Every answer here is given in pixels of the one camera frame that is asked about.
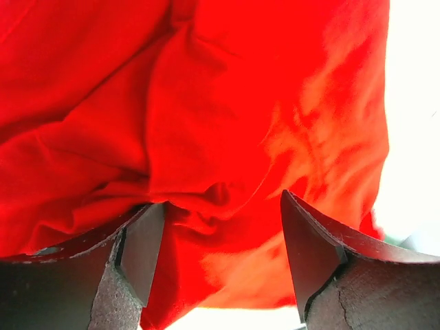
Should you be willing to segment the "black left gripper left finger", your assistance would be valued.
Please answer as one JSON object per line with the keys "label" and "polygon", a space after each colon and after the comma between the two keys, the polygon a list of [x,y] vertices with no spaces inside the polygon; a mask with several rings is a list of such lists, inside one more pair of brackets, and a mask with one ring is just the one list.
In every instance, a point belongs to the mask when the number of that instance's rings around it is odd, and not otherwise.
{"label": "black left gripper left finger", "polygon": [[33,255],[1,260],[2,329],[137,329],[164,207],[142,206]]}

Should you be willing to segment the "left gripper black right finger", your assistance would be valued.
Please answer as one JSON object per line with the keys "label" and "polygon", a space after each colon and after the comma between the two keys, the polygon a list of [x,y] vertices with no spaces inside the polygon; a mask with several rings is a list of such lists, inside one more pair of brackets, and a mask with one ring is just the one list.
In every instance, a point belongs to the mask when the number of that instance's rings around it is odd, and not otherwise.
{"label": "left gripper black right finger", "polygon": [[439,257],[365,235],[289,191],[280,200],[300,320],[308,329],[438,329]]}

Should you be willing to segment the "red t-shirt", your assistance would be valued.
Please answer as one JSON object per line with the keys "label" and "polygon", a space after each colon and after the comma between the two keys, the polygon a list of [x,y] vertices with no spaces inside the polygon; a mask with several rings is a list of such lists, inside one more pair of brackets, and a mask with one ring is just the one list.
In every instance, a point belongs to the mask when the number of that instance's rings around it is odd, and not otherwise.
{"label": "red t-shirt", "polygon": [[388,1],[2,1],[1,255],[168,210],[145,329],[295,302],[284,190],[380,238]]}

